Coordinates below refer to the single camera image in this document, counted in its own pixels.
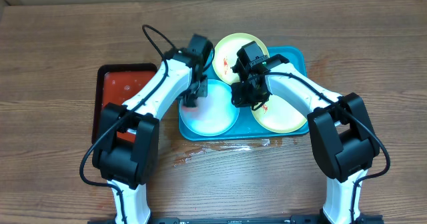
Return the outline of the yellow-green plate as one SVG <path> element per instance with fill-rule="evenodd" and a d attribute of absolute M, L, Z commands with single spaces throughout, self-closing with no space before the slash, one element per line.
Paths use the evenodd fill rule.
<path fill-rule="evenodd" d="M 255 120 L 274 133 L 291 133 L 303 127 L 307 119 L 287 101 L 270 95 L 259 109 L 252 111 Z"/>
<path fill-rule="evenodd" d="M 238 74 L 232 71 L 232 67 L 236 64 L 237 52 L 252 41 L 258 44 L 264 55 L 270 55 L 264 43 L 248 33 L 233 33 L 218 42 L 215 46 L 212 66 L 221 81 L 231 85 L 240 80 Z"/>

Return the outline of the light blue plate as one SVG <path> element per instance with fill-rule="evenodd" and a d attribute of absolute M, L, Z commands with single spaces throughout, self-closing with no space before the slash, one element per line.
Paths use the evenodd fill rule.
<path fill-rule="evenodd" d="M 232 102 L 231 87 L 219 80 L 207 80 L 207 97 L 197 99 L 198 111 L 183 112 L 179 102 L 181 119 L 194 133 L 216 136 L 225 133 L 236 122 L 240 110 Z"/>

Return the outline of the pink and black sponge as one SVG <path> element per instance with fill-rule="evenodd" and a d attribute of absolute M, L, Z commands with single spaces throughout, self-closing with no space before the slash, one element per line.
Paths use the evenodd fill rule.
<path fill-rule="evenodd" d="M 183 112 L 196 112 L 198 111 L 197 99 L 183 100 L 181 102 L 181 110 Z"/>

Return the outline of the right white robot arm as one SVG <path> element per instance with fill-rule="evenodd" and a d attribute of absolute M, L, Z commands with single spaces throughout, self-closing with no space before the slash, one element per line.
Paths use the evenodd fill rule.
<path fill-rule="evenodd" d="M 254 41 L 238 50 L 232 71 L 240 79 L 231 86 L 235 107 L 265 111 L 275 95 L 307 119 L 314 159 L 327 177 L 322 221 L 363 223 L 358 208 L 362 182 L 380 146 L 362 98 L 319 86 L 283 55 L 268 57 Z"/>

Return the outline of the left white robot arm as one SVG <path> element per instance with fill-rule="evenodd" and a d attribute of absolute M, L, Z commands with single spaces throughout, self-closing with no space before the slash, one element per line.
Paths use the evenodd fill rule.
<path fill-rule="evenodd" d="M 160 54 L 160 68 L 136 95 L 101 111 L 87 155 L 105 180 L 101 186 L 113 192 L 117 214 L 112 223 L 149 222 L 145 184 L 157 165 L 159 123 L 178 97 L 195 107 L 196 99 L 207 95 L 203 69 L 212 49 L 206 37 L 193 35 L 186 48 Z"/>

